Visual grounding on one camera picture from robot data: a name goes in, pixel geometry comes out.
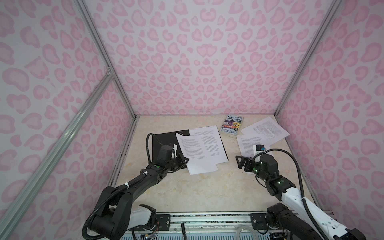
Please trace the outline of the printed paper sheet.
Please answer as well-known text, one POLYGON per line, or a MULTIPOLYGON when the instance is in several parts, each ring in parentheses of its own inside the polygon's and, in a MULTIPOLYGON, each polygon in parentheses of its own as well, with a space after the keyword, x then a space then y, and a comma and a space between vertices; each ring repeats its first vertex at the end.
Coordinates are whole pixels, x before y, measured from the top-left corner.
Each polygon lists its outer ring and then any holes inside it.
POLYGON ((201 137, 215 164, 226 163, 229 160, 217 126, 190 129, 189 133, 190 136, 201 137))

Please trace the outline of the blue and black file folder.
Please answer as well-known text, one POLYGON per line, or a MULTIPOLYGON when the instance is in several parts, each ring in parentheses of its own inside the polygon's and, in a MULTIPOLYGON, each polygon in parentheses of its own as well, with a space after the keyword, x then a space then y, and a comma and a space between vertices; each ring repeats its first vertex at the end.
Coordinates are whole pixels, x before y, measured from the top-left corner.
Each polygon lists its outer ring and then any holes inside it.
POLYGON ((180 130, 180 131, 174 131, 174 132, 162 133, 162 134, 156 134, 155 135, 156 138, 159 140, 159 142, 157 141, 157 139, 155 139, 155 142, 153 143, 153 146, 152 146, 153 159, 157 158, 157 156, 159 154, 159 150, 160 150, 161 146, 163 146, 163 145, 174 146, 174 144, 176 144, 176 145, 178 145, 177 154, 182 152, 181 149, 179 149, 180 146, 179 146, 179 143, 178 143, 178 140, 176 137, 176 133, 183 135, 183 136, 190 136, 189 130, 180 130))

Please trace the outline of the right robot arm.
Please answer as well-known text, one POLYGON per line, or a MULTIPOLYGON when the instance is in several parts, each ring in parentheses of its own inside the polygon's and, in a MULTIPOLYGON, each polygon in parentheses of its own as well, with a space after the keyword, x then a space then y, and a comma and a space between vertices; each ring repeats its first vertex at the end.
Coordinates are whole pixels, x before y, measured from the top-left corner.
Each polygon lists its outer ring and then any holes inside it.
POLYGON ((301 188, 280 174, 277 160, 261 152, 253 158, 236 156, 239 169, 253 173, 268 193, 280 202, 267 209, 271 228, 288 230, 300 240, 364 240, 358 229, 349 229, 312 203, 301 188))

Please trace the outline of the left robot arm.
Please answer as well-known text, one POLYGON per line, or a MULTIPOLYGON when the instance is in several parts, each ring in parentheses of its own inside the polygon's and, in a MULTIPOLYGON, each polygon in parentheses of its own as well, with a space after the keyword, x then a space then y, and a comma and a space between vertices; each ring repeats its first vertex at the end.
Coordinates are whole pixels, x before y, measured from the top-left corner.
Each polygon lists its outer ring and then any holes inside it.
POLYGON ((85 221, 82 236, 86 240, 121 239, 127 230, 137 226, 153 226, 156 210, 140 206, 133 210, 134 201, 149 188, 159 184, 169 173, 187 166, 190 160, 177 154, 170 145, 161 146, 158 157, 129 182, 103 189, 98 202, 85 221))

